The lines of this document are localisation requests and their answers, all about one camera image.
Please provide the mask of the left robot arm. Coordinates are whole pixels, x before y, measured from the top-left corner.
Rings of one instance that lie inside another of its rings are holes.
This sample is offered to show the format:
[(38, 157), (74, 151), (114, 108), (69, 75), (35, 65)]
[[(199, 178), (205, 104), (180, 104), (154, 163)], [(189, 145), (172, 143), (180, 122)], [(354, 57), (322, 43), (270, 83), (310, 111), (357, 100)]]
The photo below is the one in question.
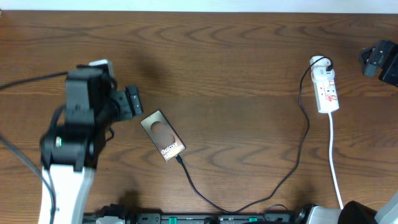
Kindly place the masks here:
[(82, 223), (106, 133), (143, 113), (137, 86), (118, 90), (113, 65), (79, 65), (65, 80), (66, 103), (55, 110), (40, 140), (42, 202), (39, 223)]

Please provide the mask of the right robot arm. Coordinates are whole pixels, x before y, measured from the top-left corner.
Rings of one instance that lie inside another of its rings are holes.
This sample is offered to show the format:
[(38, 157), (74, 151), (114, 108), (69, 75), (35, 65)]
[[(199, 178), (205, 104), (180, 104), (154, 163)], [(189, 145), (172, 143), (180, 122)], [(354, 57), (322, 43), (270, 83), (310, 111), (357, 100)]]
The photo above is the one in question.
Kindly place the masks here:
[[(380, 40), (373, 47), (363, 49), (359, 55), (359, 62), (363, 75), (373, 77), (380, 69), (380, 81), (397, 86), (397, 44), (395, 42)], [(326, 114), (329, 120), (328, 161), (339, 208), (306, 205), (301, 209), (293, 223), (397, 223), (397, 195), (394, 195), (378, 211), (356, 201), (343, 203), (333, 161), (334, 127), (332, 113), (338, 110), (340, 106), (336, 94), (332, 59), (322, 55), (313, 56), (307, 70), (311, 72), (310, 76), (318, 112)]]

